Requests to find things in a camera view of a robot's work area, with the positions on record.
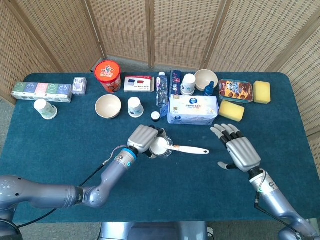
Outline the bamboo folding screen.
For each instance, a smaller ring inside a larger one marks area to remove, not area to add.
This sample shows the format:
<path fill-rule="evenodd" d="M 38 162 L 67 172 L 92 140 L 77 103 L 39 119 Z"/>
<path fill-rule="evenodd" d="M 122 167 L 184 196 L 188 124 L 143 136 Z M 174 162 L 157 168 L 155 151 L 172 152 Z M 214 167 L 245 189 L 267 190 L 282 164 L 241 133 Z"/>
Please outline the bamboo folding screen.
<path fill-rule="evenodd" d="M 320 134 L 320 0 L 0 0 L 0 99 L 34 72 L 103 57 L 289 76 L 307 135 Z"/>

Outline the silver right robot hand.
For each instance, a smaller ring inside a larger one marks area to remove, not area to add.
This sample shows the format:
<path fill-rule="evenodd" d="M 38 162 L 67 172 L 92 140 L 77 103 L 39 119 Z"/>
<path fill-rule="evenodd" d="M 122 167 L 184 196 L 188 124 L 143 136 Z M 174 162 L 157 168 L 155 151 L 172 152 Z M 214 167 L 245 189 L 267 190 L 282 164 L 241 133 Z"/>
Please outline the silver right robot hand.
<path fill-rule="evenodd" d="M 214 124 L 210 130 L 218 137 L 227 149 L 233 163 L 224 163 L 219 161 L 219 167 L 225 170 L 239 169 L 247 173 L 254 168 L 258 168 L 261 163 L 261 157 L 243 135 L 243 133 L 232 124 Z"/>

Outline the blue white tissue pack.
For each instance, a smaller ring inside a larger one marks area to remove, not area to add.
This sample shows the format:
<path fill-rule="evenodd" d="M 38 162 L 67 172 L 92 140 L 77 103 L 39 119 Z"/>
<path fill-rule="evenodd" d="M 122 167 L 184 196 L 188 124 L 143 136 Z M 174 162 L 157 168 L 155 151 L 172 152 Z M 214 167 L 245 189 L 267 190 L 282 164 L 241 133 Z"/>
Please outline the blue white tissue pack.
<path fill-rule="evenodd" d="M 171 95 L 160 109 L 160 117 L 176 125 L 211 125 L 218 113 L 217 97 L 204 95 Z"/>

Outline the red instant noodle tub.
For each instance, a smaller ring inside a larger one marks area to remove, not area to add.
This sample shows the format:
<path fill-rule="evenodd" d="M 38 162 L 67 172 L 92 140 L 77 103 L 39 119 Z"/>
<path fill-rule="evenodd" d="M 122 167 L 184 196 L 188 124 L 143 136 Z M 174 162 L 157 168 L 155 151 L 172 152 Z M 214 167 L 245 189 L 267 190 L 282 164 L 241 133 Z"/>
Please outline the red instant noodle tub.
<path fill-rule="evenodd" d="M 95 78 L 108 93 L 115 93 L 121 88 L 121 68 L 113 60 L 103 60 L 94 69 Z"/>

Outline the paper cup blue flower print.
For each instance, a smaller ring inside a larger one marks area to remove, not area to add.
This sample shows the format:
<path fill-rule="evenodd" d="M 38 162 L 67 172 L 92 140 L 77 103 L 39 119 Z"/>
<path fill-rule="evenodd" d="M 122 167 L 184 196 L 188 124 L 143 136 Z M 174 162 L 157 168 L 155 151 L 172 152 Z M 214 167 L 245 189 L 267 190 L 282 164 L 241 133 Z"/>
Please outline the paper cup blue flower print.
<path fill-rule="evenodd" d="M 138 97 L 129 98 L 128 102 L 128 114 L 132 118 L 139 118 L 144 113 L 144 108 L 142 106 L 141 100 Z"/>
<path fill-rule="evenodd" d="M 194 74 L 188 73 L 184 76 L 180 85 L 180 93 L 184 96 L 191 96 L 195 92 L 196 77 Z"/>

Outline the teal tablecloth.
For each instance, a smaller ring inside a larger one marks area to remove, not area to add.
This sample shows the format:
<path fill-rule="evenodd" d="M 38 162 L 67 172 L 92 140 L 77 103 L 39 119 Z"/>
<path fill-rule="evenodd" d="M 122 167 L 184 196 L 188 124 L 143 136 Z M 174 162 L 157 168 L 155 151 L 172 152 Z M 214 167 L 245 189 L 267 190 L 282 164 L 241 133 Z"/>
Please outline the teal tablecloth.
<path fill-rule="evenodd" d="M 131 92 L 118 91 L 122 109 L 113 119 L 95 111 L 106 91 L 92 73 L 84 73 L 87 90 L 71 103 L 57 103 L 57 116 L 43 119 L 30 100 L 14 108 L 0 158 L 0 176 L 15 175 L 44 184 L 88 187 L 101 182 L 96 168 L 112 150 L 127 143 L 139 125 L 151 125 L 156 94 L 136 93 L 144 114 L 128 114 Z M 306 137 L 289 78 L 279 72 L 220 72 L 220 79 L 269 82 L 271 102 L 245 104 L 236 127 L 249 139 L 269 173 L 295 210 L 306 219 L 320 218 L 320 178 Z M 210 151 L 207 155 L 173 152 L 150 159 L 144 154 L 119 180 L 102 208 L 76 205 L 45 218 L 62 222 L 175 222 L 262 220 L 254 208 L 255 190 L 247 173 L 224 170 L 231 163 L 227 149 L 208 125 L 155 123 L 177 145 Z"/>

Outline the yellow sponge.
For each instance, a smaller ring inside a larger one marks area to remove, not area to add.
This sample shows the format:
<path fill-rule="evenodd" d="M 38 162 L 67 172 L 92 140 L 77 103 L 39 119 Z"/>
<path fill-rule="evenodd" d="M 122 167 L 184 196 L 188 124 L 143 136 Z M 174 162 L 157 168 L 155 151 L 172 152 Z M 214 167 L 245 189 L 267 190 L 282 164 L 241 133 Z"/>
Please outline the yellow sponge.
<path fill-rule="evenodd" d="M 269 82 L 256 81 L 253 84 L 253 101 L 259 104 L 271 102 L 271 86 Z"/>
<path fill-rule="evenodd" d="M 243 119 L 245 108 L 243 106 L 223 100 L 220 103 L 218 114 L 224 118 L 240 122 Z"/>

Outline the paper cup green print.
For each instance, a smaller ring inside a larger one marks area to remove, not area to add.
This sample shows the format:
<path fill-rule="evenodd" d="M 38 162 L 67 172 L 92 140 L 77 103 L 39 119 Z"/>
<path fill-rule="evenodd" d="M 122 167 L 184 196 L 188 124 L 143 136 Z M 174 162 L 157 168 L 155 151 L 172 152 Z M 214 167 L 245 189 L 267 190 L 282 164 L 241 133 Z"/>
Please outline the paper cup green print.
<path fill-rule="evenodd" d="M 33 107 L 45 120 L 52 120 L 58 114 L 58 109 L 45 99 L 37 99 Z"/>

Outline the clear plastic water bottle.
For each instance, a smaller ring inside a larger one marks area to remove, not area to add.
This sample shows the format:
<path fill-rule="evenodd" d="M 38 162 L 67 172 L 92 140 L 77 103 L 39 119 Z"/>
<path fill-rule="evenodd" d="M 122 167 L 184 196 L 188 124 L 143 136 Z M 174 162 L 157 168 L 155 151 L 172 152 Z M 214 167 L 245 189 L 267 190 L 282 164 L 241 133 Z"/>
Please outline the clear plastic water bottle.
<path fill-rule="evenodd" d="M 168 78 L 165 72 L 159 72 L 156 78 L 156 105 L 162 108 L 168 104 Z"/>

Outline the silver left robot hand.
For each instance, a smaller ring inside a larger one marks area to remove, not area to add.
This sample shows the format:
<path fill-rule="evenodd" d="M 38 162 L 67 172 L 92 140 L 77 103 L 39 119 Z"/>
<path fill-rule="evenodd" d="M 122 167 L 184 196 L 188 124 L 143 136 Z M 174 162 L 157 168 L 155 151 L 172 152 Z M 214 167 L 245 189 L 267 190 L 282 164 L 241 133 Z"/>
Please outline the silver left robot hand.
<path fill-rule="evenodd" d="M 164 128 L 154 125 L 139 125 L 127 140 L 127 146 L 136 154 L 145 154 L 150 159 L 157 156 L 150 151 L 152 143 L 157 137 L 166 137 Z"/>

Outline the multicolour pocket tissue multipack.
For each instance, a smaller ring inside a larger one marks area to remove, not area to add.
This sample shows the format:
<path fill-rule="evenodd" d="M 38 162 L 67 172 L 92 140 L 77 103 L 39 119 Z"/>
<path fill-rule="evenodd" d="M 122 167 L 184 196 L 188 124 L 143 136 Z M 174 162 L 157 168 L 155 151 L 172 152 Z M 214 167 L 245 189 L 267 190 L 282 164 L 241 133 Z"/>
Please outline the multicolour pocket tissue multipack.
<path fill-rule="evenodd" d="M 16 100 L 70 103 L 72 101 L 72 85 L 41 82 L 17 82 L 11 91 Z"/>

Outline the grey robot torso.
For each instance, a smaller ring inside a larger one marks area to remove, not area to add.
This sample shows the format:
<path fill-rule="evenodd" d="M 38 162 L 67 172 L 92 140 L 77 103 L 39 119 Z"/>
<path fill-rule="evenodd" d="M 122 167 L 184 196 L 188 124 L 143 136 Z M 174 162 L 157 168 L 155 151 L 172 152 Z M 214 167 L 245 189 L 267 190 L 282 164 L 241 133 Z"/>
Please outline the grey robot torso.
<path fill-rule="evenodd" d="M 208 240 L 205 221 L 103 222 L 97 240 Z"/>

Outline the white and red card box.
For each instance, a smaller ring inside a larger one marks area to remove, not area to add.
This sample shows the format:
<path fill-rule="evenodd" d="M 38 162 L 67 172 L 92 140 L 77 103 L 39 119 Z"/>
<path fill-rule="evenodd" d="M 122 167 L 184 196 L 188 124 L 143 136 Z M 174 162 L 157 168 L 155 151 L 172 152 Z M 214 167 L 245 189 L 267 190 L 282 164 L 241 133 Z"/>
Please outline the white and red card box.
<path fill-rule="evenodd" d="M 155 89 L 155 78 L 152 76 L 129 75 L 124 78 L 124 92 L 152 93 Z"/>

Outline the dark blue patterned box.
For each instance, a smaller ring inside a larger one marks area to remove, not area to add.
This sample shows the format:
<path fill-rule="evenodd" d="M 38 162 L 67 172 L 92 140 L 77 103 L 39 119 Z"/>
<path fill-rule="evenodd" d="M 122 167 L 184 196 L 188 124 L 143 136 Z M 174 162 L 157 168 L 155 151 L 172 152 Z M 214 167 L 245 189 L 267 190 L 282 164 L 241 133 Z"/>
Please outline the dark blue patterned box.
<path fill-rule="evenodd" d="M 170 95 L 181 94 L 181 75 L 182 75 L 182 72 L 179 70 L 172 70 L 170 72 L 170 81 L 169 81 Z"/>

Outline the white measuring scoop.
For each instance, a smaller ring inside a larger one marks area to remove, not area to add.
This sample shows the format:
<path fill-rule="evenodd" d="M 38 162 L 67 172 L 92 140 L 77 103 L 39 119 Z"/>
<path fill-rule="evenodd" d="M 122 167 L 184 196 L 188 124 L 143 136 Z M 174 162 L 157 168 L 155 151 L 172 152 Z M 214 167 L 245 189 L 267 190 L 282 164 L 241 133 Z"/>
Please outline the white measuring scoop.
<path fill-rule="evenodd" d="M 210 151 L 205 148 L 175 145 L 168 137 L 159 136 L 150 145 L 150 152 L 156 157 L 169 157 L 172 152 L 181 152 L 192 155 L 208 155 Z"/>

